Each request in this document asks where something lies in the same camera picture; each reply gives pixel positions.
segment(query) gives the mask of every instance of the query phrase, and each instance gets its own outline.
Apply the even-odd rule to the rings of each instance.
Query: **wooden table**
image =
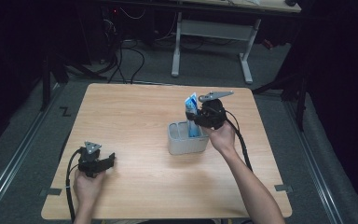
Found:
[[[91,84],[51,184],[54,189],[62,189],[61,195],[47,197],[42,217],[70,219],[65,173],[71,155],[86,140],[102,145],[100,159],[112,152],[117,156],[115,167],[105,177],[94,218],[248,217],[227,164],[210,142],[201,153],[173,156],[168,151],[168,125],[186,120],[185,98],[193,92],[202,95],[209,91],[234,91],[221,98],[223,106],[240,124],[255,174],[283,215],[291,216],[286,193],[274,188],[282,184],[282,179],[250,90]],[[242,156],[238,139],[236,148]]]

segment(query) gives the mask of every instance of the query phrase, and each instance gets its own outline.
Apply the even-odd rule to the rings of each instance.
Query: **hand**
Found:
[[[213,147],[220,154],[225,155],[228,152],[235,152],[235,131],[227,121],[217,130],[204,127],[202,127],[202,130],[209,135]]]
[[[103,184],[103,177],[106,171],[100,172],[95,178],[86,176],[84,172],[75,171],[74,190],[79,206],[92,207],[100,194]]]

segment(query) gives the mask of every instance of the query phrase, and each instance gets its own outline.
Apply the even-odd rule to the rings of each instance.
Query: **black cable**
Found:
[[[233,114],[229,113],[234,119],[235,121],[237,122],[237,119],[234,117]],[[245,145],[245,141],[243,140],[243,137],[242,137],[242,134],[240,132],[240,126],[238,125],[238,122],[237,122],[237,125],[238,125],[238,129],[237,127],[235,127],[235,125],[231,122],[231,120],[229,119],[226,119],[226,121],[231,125],[231,127],[234,129],[235,131],[235,134],[238,136],[238,138],[240,139],[240,143],[241,143],[241,147],[242,147],[242,154],[243,154],[243,158],[245,159],[245,163],[246,163],[246,166],[248,166],[249,170],[253,171],[253,168],[252,168],[252,165],[251,165],[251,162],[249,160],[249,156],[248,156],[248,149],[246,148],[246,145]]]
[[[66,180],[65,180],[65,187],[66,187],[66,199],[68,201],[68,206],[69,206],[69,212],[71,214],[71,219],[72,222],[75,222],[75,209],[74,209],[74,203],[72,202],[72,193],[71,193],[71,180],[69,179],[69,175],[71,174],[71,165],[72,165],[72,160],[74,159],[75,155],[77,153],[81,153],[81,149],[78,149],[71,157],[71,160],[69,160],[68,163],[68,169],[66,170]]]
[[[132,50],[132,51],[135,51],[137,53],[139,53],[141,56],[142,56],[142,64],[141,66],[139,66],[139,68],[132,74],[131,76],[131,81],[130,81],[130,84],[133,83],[133,79],[135,78],[135,75],[139,72],[139,70],[141,70],[141,68],[144,66],[145,64],[145,56],[143,55],[143,53],[141,53],[141,51],[139,50],[136,50],[136,49],[128,49],[128,50]]]
[[[199,48],[201,48],[201,47],[203,46],[203,44],[204,44],[204,42],[205,42],[205,38],[204,38],[204,37],[201,37],[200,39],[201,39],[201,43],[200,43],[198,46],[196,46],[195,48],[187,48],[187,47],[185,47],[183,44],[181,44],[180,46],[181,46],[182,48],[184,48],[184,49],[189,49],[189,50],[199,49]]]
[[[123,84],[126,84],[126,79],[124,78],[123,74],[121,73],[121,69],[120,69],[120,66],[121,66],[121,62],[123,61],[123,52],[122,52],[122,42],[120,44],[120,47],[119,47],[119,52],[120,52],[120,62],[118,63],[117,65],[117,69],[115,70],[115,72],[112,73],[112,76],[110,76],[109,80],[107,81],[107,83],[110,83],[112,81],[112,78],[115,76],[116,72],[118,71],[123,79]]]

